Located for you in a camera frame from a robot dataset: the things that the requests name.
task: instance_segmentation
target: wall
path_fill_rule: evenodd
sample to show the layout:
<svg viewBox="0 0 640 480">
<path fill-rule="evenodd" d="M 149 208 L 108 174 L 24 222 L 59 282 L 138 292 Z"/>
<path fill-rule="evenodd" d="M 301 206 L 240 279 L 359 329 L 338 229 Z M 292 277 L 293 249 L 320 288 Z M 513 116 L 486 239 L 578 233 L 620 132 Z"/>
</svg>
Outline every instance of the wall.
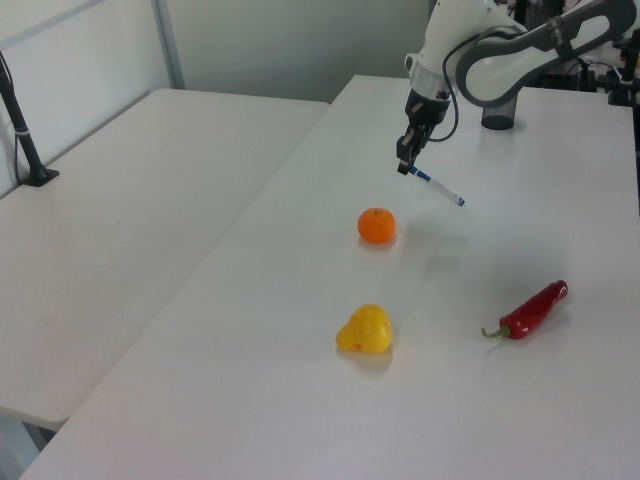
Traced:
<svg viewBox="0 0 640 480">
<path fill-rule="evenodd" d="M 179 86 L 328 102 L 354 74 L 406 76 L 429 11 L 429 0 L 158 3 Z"/>
<path fill-rule="evenodd" d="M 44 163 L 170 83 L 153 0 L 104 0 L 2 51 Z M 0 197 L 13 185 L 13 129 L 0 102 Z"/>
</svg>

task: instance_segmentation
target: white marker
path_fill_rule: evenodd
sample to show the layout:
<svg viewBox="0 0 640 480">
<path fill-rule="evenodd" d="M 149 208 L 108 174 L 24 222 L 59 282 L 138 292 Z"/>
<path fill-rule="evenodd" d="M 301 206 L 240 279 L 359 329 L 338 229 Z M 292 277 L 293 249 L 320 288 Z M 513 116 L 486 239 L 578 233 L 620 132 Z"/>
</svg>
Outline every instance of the white marker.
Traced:
<svg viewBox="0 0 640 480">
<path fill-rule="evenodd" d="M 412 175 L 415 175 L 416 177 L 421 178 L 422 180 L 427 182 L 427 184 L 431 188 L 433 188 L 436 192 L 438 192 L 443 197 L 448 198 L 449 200 L 451 200 L 453 203 L 455 203 L 459 207 L 464 205 L 464 199 L 463 198 L 461 198 L 458 195 L 456 195 L 455 193 L 453 193 L 451 190 L 449 190 L 447 187 L 442 185 L 437 180 L 434 180 L 433 178 L 431 178 L 429 175 L 424 173 L 422 170 L 420 170 L 420 169 L 416 168 L 415 166 L 413 166 L 413 167 L 411 167 L 409 169 L 409 173 L 411 173 Z"/>
</svg>

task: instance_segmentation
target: black stand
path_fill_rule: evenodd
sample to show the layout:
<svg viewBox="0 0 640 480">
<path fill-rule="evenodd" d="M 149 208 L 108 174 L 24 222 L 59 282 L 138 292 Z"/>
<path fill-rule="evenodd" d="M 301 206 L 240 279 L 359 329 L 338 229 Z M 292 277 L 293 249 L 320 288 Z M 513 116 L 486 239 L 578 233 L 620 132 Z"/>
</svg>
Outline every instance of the black stand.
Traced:
<svg viewBox="0 0 640 480">
<path fill-rule="evenodd" d="M 631 107 L 633 109 L 633 128 L 636 139 L 636 175 L 638 177 L 638 198 L 640 200 L 640 110 L 636 95 L 640 92 L 640 81 L 635 78 L 638 57 L 640 56 L 640 30 L 634 30 L 631 39 L 618 43 L 625 58 L 622 79 L 615 72 L 607 72 L 598 78 L 599 86 L 609 92 L 609 105 Z"/>
<path fill-rule="evenodd" d="M 2 95 L 2 100 L 9 112 L 13 128 L 20 139 L 22 150 L 29 162 L 30 175 L 26 180 L 23 180 L 22 183 L 32 187 L 41 187 L 53 178 L 57 177 L 58 172 L 55 170 L 48 170 L 44 165 L 42 165 L 36 146 L 33 144 L 31 134 L 27 128 L 27 123 L 25 122 L 20 106 L 18 105 L 18 100 L 16 99 L 16 95 L 13 90 L 13 84 L 9 81 L 9 74 L 5 70 L 2 62 L 0 62 L 0 94 Z"/>
<path fill-rule="evenodd" d="M 625 45 L 619 45 L 625 57 L 622 78 L 616 72 L 609 71 L 598 77 L 598 86 L 609 93 L 609 105 L 636 108 L 636 94 L 640 92 L 640 81 L 635 78 L 638 55 L 640 54 L 640 30 L 634 30 L 633 36 Z"/>
</svg>

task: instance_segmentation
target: cable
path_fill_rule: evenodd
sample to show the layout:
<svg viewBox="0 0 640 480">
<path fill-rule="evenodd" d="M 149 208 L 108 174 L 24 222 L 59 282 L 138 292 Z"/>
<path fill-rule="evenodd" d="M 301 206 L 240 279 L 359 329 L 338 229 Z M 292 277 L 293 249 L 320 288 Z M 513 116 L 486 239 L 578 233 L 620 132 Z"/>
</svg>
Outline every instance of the cable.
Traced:
<svg viewBox="0 0 640 480">
<path fill-rule="evenodd" d="M 451 128 L 451 131 L 449 132 L 449 134 L 442 138 L 430 138 L 429 139 L 430 142 L 440 143 L 440 142 L 444 142 L 445 140 L 449 140 L 451 137 L 453 137 L 453 134 L 456 133 L 456 130 L 458 129 L 458 122 L 460 120 L 460 109 L 458 107 L 458 100 L 456 99 L 456 93 L 453 91 L 453 85 L 451 84 L 451 79 L 449 78 L 449 74 L 447 73 L 447 62 L 449 61 L 451 56 L 455 54 L 458 50 L 460 50 L 462 47 L 468 45 L 469 43 L 475 40 L 478 40 L 478 39 L 484 40 L 485 38 L 490 38 L 490 37 L 502 37 L 502 38 L 512 39 L 526 33 L 526 32 L 519 32 L 515 30 L 515 28 L 511 27 L 515 30 L 515 33 L 509 35 L 508 33 L 500 30 L 500 28 L 505 28 L 505 27 L 496 27 L 495 29 L 490 29 L 490 30 L 495 30 L 494 32 L 487 33 L 490 31 L 490 30 L 487 30 L 481 34 L 474 35 L 473 37 L 468 38 L 467 40 L 462 42 L 460 45 L 458 45 L 456 48 L 451 50 L 446 57 L 444 57 L 444 60 L 442 61 L 442 74 L 444 75 L 444 81 L 447 84 L 447 88 L 449 89 L 449 94 L 451 95 L 451 101 L 453 102 L 455 117 L 453 120 L 453 128 Z"/>
<path fill-rule="evenodd" d="M 2 68 L 5 72 L 7 72 L 7 77 L 9 77 L 9 83 L 11 84 L 11 88 L 13 88 L 13 77 L 11 76 L 11 70 L 9 70 L 9 65 L 7 61 L 4 59 L 4 55 L 2 54 L 2 50 L 0 50 L 0 62 L 2 63 Z"/>
<path fill-rule="evenodd" d="M 2 54 L 2 50 L 0 50 L 0 63 L 2 64 L 3 70 L 7 73 L 7 78 L 9 79 L 9 84 L 11 85 L 11 90 L 13 87 L 13 77 L 11 76 L 11 70 L 9 70 L 9 65 Z M 16 184 L 18 186 L 22 185 L 20 181 L 20 174 L 18 173 L 18 134 L 16 133 L 13 137 L 14 140 L 14 149 L 13 149 L 13 173 L 16 176 Z"/>
<path fill-rule="evenodd" d="M 454 120 L 453 120 L 453 128 L 451 129 L 449 134 L 446 137 L 442 137 L 442 138 L 430 138 L 429 139 L 430 142 L 440 143 L 440 142 L 444 142 L 445 140 L 449 140 L 451 137 L 453 137 L 453 134 L 456 133 L 456 130 L 458 129 L 458 121 L 460 119 L 460 109 L 458 108 L 458 100 L 456 100 L 456 94 L 453 91 L 453 85 L 451 84 L 451 79 L 449 78 L 449 74 L 447 73 L 447 62 L 449 61 L 449 59 L 451 58 L 451 56 L 454 53 L 456 53 L 458 50 L 460 50 L 465 45 L 468 45 L 469 43 L 473 42 L 478 37 L 480 37 L 480 35 L 474 35 L 473 37 L 465 40 L 460 45 L 458 45 L 456 48 L 451 50 L 447 54 L 447 56 L 444 57 L 444 60 L 442 61 L 442 74 L 444 75 L 444 81 L 447 84 L 447 88 L 449 89 L 449 94 L 451 95 L 451 101 L 453 102 L 453 109 L 454 109 L 454 112 L 455 112 L 455 117 L 454 117 Z"/>
</svg>

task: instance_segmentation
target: table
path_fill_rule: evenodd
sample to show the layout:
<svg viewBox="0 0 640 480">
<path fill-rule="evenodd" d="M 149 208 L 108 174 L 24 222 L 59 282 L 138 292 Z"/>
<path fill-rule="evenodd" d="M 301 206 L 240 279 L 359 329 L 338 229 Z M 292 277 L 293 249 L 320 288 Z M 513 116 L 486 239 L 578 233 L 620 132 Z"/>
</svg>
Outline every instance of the table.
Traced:
<svg viewBox="0 0 640 480">
<path fill-rule="evenodd" d="M 395 173 L 408 91 L 353 79 L 25 480 L 636 477 L 631 111 L 524 90 L 493 132 L 461 102 L 419 158 L 459 208 Z M 391 248 L 358 240 L 372 206 Z M 480 335 L 559 278 L 534 335 Z M 336 351 L 368 302 L 392 351 Z"/>
<path fill-rule="evenodd" d="M 0 201 L 0 414 L 57 430 L 328 105 L 159 90 Z"/>
</svg>

